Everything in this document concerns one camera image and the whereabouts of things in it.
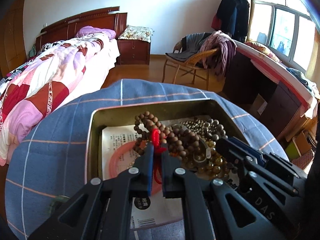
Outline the wicker chair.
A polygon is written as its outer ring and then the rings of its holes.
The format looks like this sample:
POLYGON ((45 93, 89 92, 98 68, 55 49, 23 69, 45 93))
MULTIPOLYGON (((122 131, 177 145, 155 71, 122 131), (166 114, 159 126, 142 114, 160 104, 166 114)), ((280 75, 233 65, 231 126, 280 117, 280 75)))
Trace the wicker chair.
POLYGON ((206 58, 210 56, 216 56, 220 53, 219 48, 214 48, 211 50, 199 52, 185 62, 180 62, 177 61, 167 55, 165 55, 165 61, 163 64, 163 74, 162 74, 162 81, 161 83, 164 83, 165 81, 165 75, 166 75, 166 68, 167 67, 172 67, 175 68, 175 74, 174 77, 172 78, 172 84, 176 83, 177 75, 178 72, 181 70, 184 73, 181 75, 181 77, 191 74, 193 76, 193 80, 191 84, 193 85, 195 83, 195 79, 198 77, 206 82, 206 90, 209 88, 209 76, 210 76, 210 69, 207 68, 201 68, 198 67, 197 64, 200 63, 200 61, 205 60, 206 58))

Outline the dark wooden headboard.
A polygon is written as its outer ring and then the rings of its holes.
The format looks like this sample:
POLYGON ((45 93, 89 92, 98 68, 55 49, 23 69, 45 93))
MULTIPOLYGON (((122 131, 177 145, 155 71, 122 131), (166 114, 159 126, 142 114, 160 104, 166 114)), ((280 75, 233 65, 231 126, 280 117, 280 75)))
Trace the dark wooden headboard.
POLYGON ((39 51, 44 44, 74 38, 85 26, 111 29, 119 36, 126 29, 127 13, 120 12, 120 7, 107 7, 64 18, 41 30, 36 38, 35 48, 39 51))

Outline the mauve garment on chair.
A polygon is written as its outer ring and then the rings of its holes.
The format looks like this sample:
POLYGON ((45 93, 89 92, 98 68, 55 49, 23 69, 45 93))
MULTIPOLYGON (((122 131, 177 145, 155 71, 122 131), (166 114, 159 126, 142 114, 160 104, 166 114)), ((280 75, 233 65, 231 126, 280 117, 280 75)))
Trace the mauve garment on chair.
POLYGON ((215 76, 225 76, 226 70, 236 53, 236 42, 222 31, 214 31, 205 39, 200 52, 213 49, 217 49, 217 52, 203 58, 201 63, 205 69, 212 69, 215 76))

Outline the bed with patchwork quilt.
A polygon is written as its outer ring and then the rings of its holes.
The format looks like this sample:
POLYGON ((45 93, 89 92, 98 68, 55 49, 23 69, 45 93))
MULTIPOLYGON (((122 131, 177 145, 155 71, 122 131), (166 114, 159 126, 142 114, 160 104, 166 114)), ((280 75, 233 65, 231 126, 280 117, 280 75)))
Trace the bed with patchwork quilt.
POLYGON ((45 117, 99 90, 120 55, 116 39, 92 33, 42 52, 1 93, 1 166, 45 117))

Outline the blue plaid tablecloth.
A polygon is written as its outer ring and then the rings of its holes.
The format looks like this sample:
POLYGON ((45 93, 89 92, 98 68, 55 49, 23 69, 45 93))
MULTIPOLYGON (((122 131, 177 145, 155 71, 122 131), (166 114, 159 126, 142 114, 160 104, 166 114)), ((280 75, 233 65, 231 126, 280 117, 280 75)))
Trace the blue plaid tablecloth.
POLYGON ((263 124, 214 92, 122 79, 60 107, 36 125, 14 150, 4 192, 9 228, 18 239, 27 239, 49 217, 49 207, 55 197, 70 197, 82 188, 87 134, 94 110, 207 98, 220 104, 253 148, 286 157, 279 142, 263 124))

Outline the grey garment on chair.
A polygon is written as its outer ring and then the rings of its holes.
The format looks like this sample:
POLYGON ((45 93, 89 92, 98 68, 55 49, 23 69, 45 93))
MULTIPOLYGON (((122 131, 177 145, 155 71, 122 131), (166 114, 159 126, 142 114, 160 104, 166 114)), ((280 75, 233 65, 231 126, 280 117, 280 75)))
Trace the grey garment on chair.
POLYGON ((212 33, 195 33, 186 35, 181 39, 182 48, 178 49, 179 52, 166 53, 166 55, 177 61, 185 62, 199 52, 202 44, 211 34, 212 33))

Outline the dark coats on rack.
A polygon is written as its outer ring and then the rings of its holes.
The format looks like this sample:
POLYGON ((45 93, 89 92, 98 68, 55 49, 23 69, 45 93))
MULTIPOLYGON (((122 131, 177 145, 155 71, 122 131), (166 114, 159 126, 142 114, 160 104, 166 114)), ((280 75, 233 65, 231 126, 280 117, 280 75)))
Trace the dark coats on rack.
POLYGON ((221 0, 211 27, 228 34, 232 39, 244 43, 248 34, 248 0, 221 0))

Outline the gold pink tin box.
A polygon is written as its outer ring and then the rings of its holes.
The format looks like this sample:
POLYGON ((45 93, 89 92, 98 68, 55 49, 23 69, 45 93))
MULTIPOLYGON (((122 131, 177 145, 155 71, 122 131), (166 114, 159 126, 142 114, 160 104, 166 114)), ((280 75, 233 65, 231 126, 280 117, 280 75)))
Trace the gold pink tin box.
MULTIPOLYGON (((165 125, 199 119, 219 120, 229 137, 247 142, 227 108, 214 99, 178 100, 142 103, 123 107, 100 108, 91 115, 89 123, 85 182, 99 177, 107 180, 130 168, 138 154, 132 149, 139 134, 134 130, 135 116, 149 111, 165 125)), ((162 186, 152 183, 149 207, 141 210, 137 201, 132 204, 131 228, 153 228, 182 220, 179 199, 165 199, 162 186)))

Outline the dark wooden desk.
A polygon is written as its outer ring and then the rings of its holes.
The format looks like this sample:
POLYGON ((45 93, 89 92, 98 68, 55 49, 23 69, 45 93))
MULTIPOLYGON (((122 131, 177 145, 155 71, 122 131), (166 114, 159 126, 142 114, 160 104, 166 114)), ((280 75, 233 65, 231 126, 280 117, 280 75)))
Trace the dark wooden desk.
POLYGON ((311 92, 280 60, 251 42, 238 42, 222 92, 259 120, 277 139, 291 139, 317 118, 318 91, 311 92))

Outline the floral cloth on nightstand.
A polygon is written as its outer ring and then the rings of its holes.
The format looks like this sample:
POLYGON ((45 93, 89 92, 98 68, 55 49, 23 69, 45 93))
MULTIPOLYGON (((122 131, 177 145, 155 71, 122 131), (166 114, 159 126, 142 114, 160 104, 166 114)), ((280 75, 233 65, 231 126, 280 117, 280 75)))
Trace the floral cloth on nightstand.
POLYGON ((144 42, 151 42, 151 37, 154 30, 148 27, 137 27, 127 25, 126 29, 119 35, 119 40, 139 40, 144 42))

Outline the window with frame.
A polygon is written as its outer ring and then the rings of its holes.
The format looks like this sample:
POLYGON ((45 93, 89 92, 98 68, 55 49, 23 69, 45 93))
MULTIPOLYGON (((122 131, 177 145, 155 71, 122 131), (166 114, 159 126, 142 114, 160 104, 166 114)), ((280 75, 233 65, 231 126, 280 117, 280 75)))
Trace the window with frame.
POLYGON ((300 0, 251 0, 247 39, 267 46, 283 64, 305 73, 316 26, 300 0))

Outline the purple pillow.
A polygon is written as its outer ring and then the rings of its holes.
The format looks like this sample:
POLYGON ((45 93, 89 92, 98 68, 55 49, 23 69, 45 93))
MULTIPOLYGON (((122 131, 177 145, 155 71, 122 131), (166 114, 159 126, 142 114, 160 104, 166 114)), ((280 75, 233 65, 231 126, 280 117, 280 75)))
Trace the purple pillow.
POLYGON ((77 33, 76 37, 80 38, 83 36, 91 35, 91 34, 96 34, 96 33, 103 33, 108 36, 110 40, 116 38, 116 32, 111 29, 101 29, 93 26, 84 26, 82 27, 77 33))

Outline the dark wooden nightstand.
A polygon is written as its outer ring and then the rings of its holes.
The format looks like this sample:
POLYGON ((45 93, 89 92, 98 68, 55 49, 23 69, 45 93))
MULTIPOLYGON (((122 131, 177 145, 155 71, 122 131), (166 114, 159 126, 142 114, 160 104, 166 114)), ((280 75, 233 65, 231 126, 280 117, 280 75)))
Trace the dark wooden nightstand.
POLYGON ((151 43, 141 40, 117 40, 120 56, 117 64, 150 64, 151 43))

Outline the printed paper sheet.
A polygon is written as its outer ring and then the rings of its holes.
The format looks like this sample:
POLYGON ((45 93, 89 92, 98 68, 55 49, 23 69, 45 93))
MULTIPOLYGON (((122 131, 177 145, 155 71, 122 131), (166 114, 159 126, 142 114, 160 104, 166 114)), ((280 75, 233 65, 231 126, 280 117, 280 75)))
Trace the printed paper sheet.
MULTIPOLYGON (((133 125, 107 127, 102 130, 101 166, 104 180, 114 178, 133 166, 139 157, 133 150, 139 137, 133 125)), ((181 200, 164 198, 159 173, 156 174, 156 178, 152 181, 151 196, 133 200, 131 229, 162 226, 178 222, 183 218, 181 200)))

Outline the wooden wardrobe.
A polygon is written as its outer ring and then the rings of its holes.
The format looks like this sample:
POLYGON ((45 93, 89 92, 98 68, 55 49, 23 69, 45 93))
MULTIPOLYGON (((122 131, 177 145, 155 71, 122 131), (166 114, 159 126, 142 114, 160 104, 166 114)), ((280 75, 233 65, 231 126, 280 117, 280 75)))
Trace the wooden wardrobe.
POLYGON ((25 0, 15 0, 1 20, 1 77, 26 62, 23 37, 25 0))

